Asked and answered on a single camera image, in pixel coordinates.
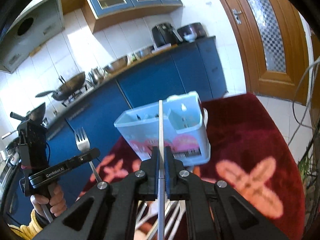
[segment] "screw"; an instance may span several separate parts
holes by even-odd
[[[97,187],[98,187],[98,189],[105,189],[106,187],[108,187],[108,183],[106,183],[106,182],[104,182],[104,181],[99,182],[99,183],[97,184]]]
[[[218,187],[226,187],[227,183],[224,180],[219,180],[217,182]]]
[[[145,175],[146,173],[144,171],[136,171],[135,172],[135,175],[138,177],[138,178],[141,178]]]
[[[189,176],[189,171],[186,171],[186,170],[183,170],[183,171],[180,171],[179,172],[179,175],[181,176],[181,177],[188,177]]]

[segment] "yellow sweater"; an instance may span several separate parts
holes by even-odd
[[[39,225],[36,219],[35,210],[31,212],[31,222],[28,226],[22,225],[20,228],[16,226],[10,226],[10,228],[13,232],[15,232],[16,235],[25,240],[31,240],[42,230],[42,227]]]

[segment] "human hand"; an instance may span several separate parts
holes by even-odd
[[[52,206],[50,208],[50,212],[56,217],[61,215],[67,209],[66,200],[63,198],[63,191],[58,184],[56,184],[53,193],[54,196],[50,199],[50,201],[46,197],[39,194],[35,194],[30,197],[31,203],[33,204],[33,207],[39,215],[45,217],[45,214],[41,207],[41,205],[43,204],[49,203]]]

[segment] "metal kettle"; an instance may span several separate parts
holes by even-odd
[[[94,85],[100,84],[105,78],[105,71],[99,68],[92,68],[88,73],[92,83]]]

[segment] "light blue plastic container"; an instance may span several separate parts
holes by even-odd
[[[199,96],[196,92],[174,95],[163,101],[164,145],[184,166],[210,160],[208,141]],[[123,112],[114,125],[141,160],[150,158],[159,145],[159,103]]]

